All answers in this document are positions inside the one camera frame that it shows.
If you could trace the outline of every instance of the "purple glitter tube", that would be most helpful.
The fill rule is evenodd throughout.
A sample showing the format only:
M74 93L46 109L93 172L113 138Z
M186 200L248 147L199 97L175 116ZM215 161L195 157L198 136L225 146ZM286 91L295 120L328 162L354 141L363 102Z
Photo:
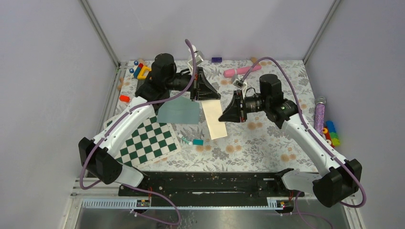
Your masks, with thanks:
M323 130L323 118L325 116L325 104L326 99L325 97L319 97L315 100L315 122L314 128L318 132L318 134L322 135Z

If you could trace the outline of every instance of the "camera lens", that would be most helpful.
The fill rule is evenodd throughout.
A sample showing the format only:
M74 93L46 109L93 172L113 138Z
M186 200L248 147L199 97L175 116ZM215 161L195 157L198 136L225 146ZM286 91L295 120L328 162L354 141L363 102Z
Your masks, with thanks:
M246 97L245 104L247 113L263 111L262 99L260 98L260 96L257 96L257 94Z

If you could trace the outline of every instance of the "metal floor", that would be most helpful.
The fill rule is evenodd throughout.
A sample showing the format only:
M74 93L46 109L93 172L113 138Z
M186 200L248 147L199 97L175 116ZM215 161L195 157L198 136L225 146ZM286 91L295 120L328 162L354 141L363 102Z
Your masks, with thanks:
M342 205L326 208L317 200L299 200L302 212L322 215L334 228L350 228ZM270 210L180 210L182 222L179 226L167 226L150 219L134 217L129 210L82 208L76 229L309 229L298 215L279 216ZM174 210L148 210L144 214L175 222ZM320 218L305 216L317 229L330 229Z

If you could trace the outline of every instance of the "black robot mount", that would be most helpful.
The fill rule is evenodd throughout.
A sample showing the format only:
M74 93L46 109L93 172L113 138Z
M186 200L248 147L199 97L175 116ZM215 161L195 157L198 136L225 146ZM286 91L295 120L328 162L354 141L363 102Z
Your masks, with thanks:
M190 92L192 101L221 98L221 95L208 82L202 67L197 67L195 76L191 76L188 69L177 73L174 58L168 53L162 53L155 57L151 71L148 73L144 84L135 92L135 96L140 96L148 102L167 99L170 97L170 90L182 91L190 82L191 77L194 77L194 81L187 91ZM154 104L155 111L162 104Z

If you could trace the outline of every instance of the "chessboard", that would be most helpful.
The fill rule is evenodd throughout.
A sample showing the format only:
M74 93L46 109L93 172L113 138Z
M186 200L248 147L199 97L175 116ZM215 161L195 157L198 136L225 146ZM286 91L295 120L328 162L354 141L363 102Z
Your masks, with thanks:
M118 115L104 122L107 128ZM127 166L142 168L174 155L181 147L177 136L167 123L158 123L154 115L146 119L125 141L115 159Z

